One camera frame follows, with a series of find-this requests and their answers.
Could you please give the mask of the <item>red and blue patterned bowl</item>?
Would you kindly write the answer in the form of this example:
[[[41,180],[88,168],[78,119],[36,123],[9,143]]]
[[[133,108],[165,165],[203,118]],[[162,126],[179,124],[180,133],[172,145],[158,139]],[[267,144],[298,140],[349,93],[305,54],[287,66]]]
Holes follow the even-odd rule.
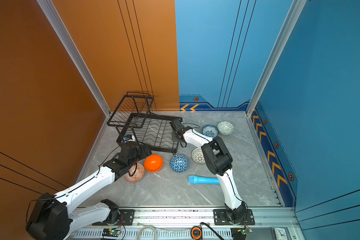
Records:
[[[124,175],[124,178],[129,183],[137,183],[144,177],[144,175],[144,166],[140,163],[136,163],[129,169],[129,172]]]

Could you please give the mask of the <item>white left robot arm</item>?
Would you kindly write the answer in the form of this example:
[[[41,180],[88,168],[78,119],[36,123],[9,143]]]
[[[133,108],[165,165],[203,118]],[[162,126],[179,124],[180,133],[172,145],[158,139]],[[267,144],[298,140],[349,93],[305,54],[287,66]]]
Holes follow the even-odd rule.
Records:
[[[65,240],[83,227],[107,218],[118,219],[118,206],[105,199],[91,207],[77,207],[102,188],[114,183],[139,160],[152,154],[151,146],[128,141],[112,159],[77,184],[54,195],[45,193],[36,201],[26,223],[26,231],[35,240]]]

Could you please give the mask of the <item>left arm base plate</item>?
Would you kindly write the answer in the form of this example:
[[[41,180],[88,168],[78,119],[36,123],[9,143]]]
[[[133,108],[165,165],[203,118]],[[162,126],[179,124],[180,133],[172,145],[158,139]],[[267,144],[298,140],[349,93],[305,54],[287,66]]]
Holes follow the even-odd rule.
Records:
[[[131,226],[134,221],[135,210],[111,210],[103,222],[93,223],[93,226]]]

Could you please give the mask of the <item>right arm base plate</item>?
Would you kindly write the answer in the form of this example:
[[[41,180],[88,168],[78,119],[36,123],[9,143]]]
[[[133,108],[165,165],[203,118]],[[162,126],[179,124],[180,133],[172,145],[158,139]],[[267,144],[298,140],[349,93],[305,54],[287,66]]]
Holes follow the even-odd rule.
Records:
[[[234,225],[232,222],[229,221],[226,209],[214,209],[213,216],[214,224],[217,226]],[[251,209],[249,209],[248,213],[245,214],[245,218],[238,225],[254,226],[255,224],[256,223],[253,212]]]

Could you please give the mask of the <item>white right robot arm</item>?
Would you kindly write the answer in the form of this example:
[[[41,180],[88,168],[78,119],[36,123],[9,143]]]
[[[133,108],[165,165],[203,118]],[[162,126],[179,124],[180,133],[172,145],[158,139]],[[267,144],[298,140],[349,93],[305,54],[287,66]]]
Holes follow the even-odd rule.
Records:
[[[177,118],[170,122],[176,138],[180,142],[201,148],[206,165],[210,172],[219,180],[225,198],[228,220],[239,225],[248,213],[248,205],[241,198],[233,176],[233,158],[220,137],[204,136],[192,127],[186,127]]]

